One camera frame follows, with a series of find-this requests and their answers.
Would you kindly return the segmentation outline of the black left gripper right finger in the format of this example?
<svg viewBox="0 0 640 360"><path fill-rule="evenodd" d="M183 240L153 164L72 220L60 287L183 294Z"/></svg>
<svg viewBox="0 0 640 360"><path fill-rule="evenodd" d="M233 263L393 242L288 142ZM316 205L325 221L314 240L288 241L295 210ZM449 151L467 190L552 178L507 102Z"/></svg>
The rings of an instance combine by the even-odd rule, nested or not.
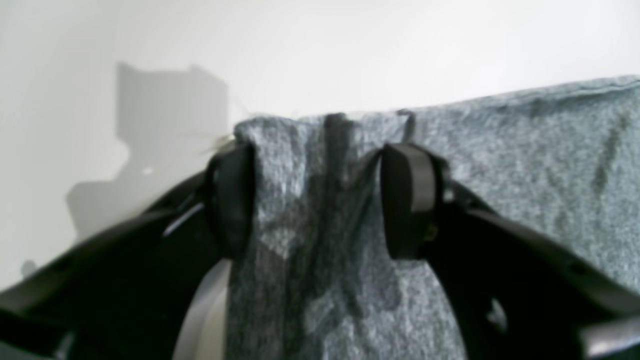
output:
<svg viewBox="0 0 640 360"><path fill-rule="evenodd" d="M429 265L469 360L639 358L639 294L495 212L444 158L387 143L380 185L390 257Z"/></svg>

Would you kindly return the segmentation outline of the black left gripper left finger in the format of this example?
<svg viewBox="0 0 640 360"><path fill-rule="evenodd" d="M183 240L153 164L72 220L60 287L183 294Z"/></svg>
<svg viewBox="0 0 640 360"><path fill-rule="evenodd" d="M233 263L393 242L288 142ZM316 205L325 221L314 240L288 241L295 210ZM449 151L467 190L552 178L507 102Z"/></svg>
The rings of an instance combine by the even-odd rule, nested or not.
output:
<svg viewBox="0 0 640 360"><path fill-rule="evenodd" d="M1 343L38 360L170 360L199 285L252 229L255 148L233 143L144 212L1 292Z"/></svg>

